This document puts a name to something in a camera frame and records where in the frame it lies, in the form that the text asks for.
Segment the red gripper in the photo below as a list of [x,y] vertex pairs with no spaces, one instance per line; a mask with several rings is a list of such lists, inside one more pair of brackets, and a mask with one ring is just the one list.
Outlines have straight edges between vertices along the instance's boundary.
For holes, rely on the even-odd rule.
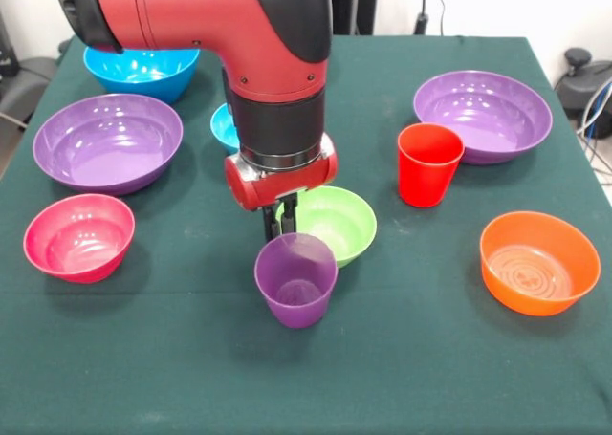
[[248,164],[240,154],[226,157],[224,169],[229,189],[238,205],[250,211],[262,207],[265,238],[270,242],[280,234],[276,208],[273,206],[276,201],[284,197],[281,213],[282,233],[295,233],[297,195],[292,193],[333,181],[338,172],[338,156],[331,138],[324,133],[320,155],[311,163],[297,169],[261,170]]

